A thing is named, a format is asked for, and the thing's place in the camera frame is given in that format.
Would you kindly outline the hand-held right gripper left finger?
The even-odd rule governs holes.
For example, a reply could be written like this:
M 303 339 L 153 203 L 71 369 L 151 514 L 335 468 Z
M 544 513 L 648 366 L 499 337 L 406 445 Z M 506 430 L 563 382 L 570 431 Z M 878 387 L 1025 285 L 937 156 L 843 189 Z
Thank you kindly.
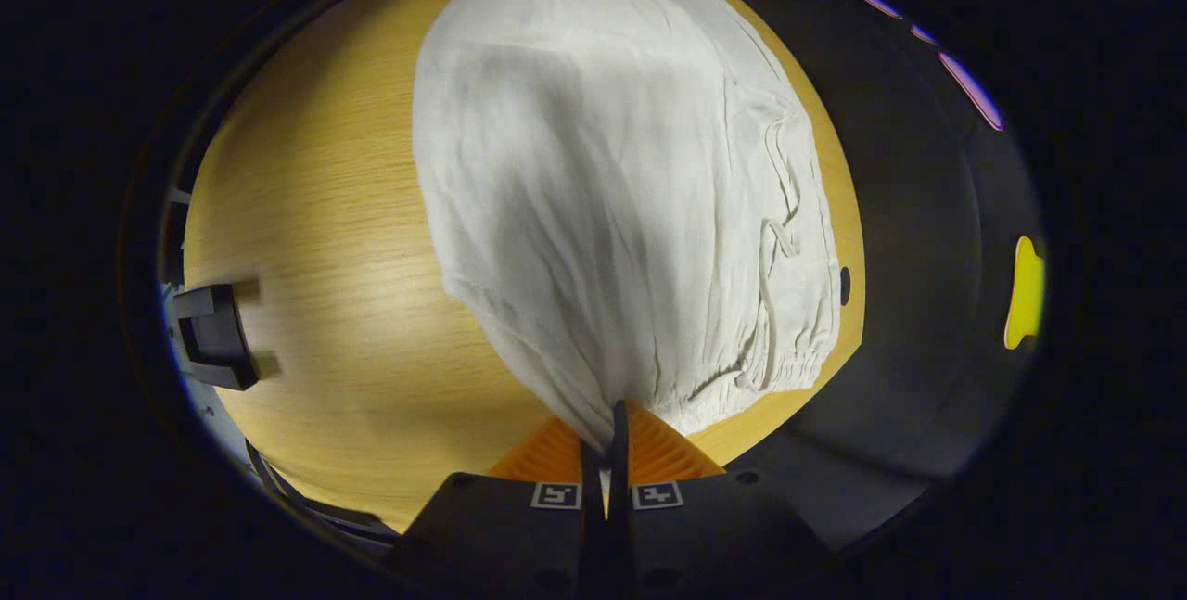
M 484 473 L 450 474 L 399 541 L 421 596 L 578 596 L 602 519 L 597 455 L 551 417 Z

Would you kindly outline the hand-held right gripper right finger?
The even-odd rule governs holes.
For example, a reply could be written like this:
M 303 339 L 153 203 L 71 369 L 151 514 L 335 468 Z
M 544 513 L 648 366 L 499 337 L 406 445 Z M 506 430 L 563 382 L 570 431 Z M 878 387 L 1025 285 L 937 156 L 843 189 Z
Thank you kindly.
M 757 469 L 729 472 L 654 413 L 614 409 L 607 594 L 794 596 L 829 551 Z

